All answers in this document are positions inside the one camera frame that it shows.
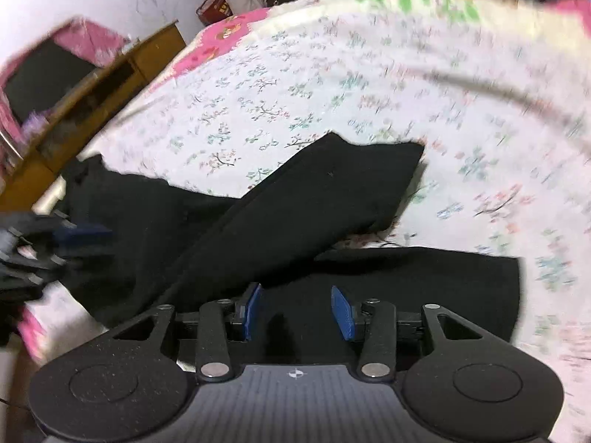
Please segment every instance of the blue object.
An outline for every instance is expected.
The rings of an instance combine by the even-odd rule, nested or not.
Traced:
[[[252,336],[252,331],[250,328],[250,323],[254,320],[255,315],[253,313],[256,312],[256,307],[258,306],[259,296],[261,294],[261,284],[256,286],[256,290],[248,300],[246,305],[246,318],[244,323],[244,339],[246,341],[250,341],[250,337]]]
[[[339,324],[343,338],[345,341],[351,341],[355,335],[353,311],[345,296],[336,286],[330,290],[330,306],[332,306],[333,315]]]

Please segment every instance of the round joint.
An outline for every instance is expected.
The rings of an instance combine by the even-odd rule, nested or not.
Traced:
[[[384,363],[366,363],[361,367],[361,372],[370,378],[380,378],[386,376],[390,368]]]
[[[214,361],[212,363],[206,363],[201,367],[201,373],[203,376],[208,378],[217,378],[228,374],[230,367],[225,363]]]

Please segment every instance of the white floral fabric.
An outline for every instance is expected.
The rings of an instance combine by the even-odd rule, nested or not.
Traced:
[[[584,441],[589,66],[481,28],[468,2],[440,18],[412,12],[421,1],[305,20],[238,47],[146,95],[94,148],[118,172],[240,197],[327,131],[358,144],[421,141],[421,182],[391,230],[342,244],[520,257],[514,344],[564,384],[552,439]]]

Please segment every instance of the black garment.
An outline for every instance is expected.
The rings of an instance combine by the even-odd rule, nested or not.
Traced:
[[[117,255],[64,285],[113,325],[156,303],[203,302],[265,286],[252,361],[346,356],[329,289],[387,297],[400,310],[437,302],[508,339],[519,305],[516,260],[427,248],[321,252],[349,234],[386,229],[416,169],[415,143],[356,146],[328,134],[240,200],[105,170],[100,158],[64,177],[60,209],[116,232]]]

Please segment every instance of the wooden cabinet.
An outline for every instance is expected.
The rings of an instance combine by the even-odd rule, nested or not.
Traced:
[[[162,72],[185,47],[175,23],[90,73],[60,100],[43,134],[6,178],[0,211],[29,210],[68,161]]]

